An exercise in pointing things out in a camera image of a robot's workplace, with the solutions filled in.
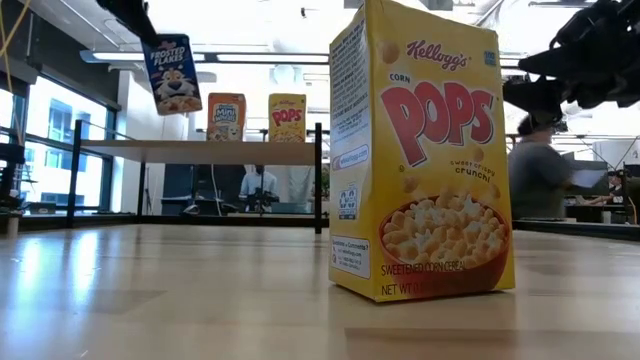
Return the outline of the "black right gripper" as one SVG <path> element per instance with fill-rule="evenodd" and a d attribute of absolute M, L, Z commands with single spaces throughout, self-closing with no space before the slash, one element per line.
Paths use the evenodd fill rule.
<path fill-rule="evenodd" d="M 549 43 L 518 68 L 544 76 L 535 82 L 510 78 L 503 86 L 507 103 L 540 123 L 559 122 L 561 103 L 594 108 L 614 102 L 627 108 L 639 101 L 639 0 L 597 1 L 577 11 Z"/>

